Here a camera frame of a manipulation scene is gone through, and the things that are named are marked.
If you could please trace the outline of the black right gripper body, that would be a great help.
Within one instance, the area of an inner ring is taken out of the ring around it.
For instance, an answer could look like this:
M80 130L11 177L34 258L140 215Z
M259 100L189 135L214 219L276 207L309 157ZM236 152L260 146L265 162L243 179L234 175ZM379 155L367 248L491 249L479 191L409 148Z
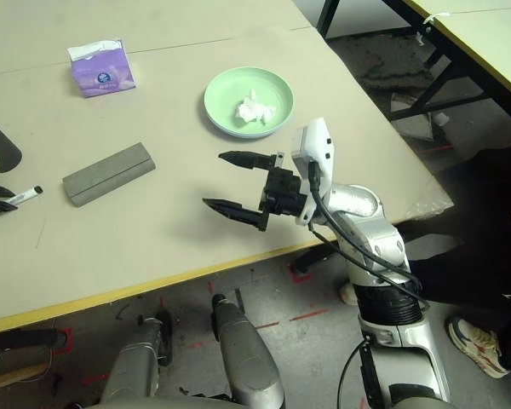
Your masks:
M292 170L272 167L261 194L259 210L275 215L299 216L307 201L301 178Z

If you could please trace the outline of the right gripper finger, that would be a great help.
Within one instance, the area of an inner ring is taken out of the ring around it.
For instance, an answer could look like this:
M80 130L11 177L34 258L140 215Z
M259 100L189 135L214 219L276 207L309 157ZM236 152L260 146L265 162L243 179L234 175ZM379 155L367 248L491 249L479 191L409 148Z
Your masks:
M251 225L262 232L267 230L267 212L247 210L241 204L225 199L203 198L203 202L212 210L230 220Z
M248 151L229 151L220 153L218 157L230 164L250 170L270 170L273 167L280 167L284 159L282 153L264 155Z

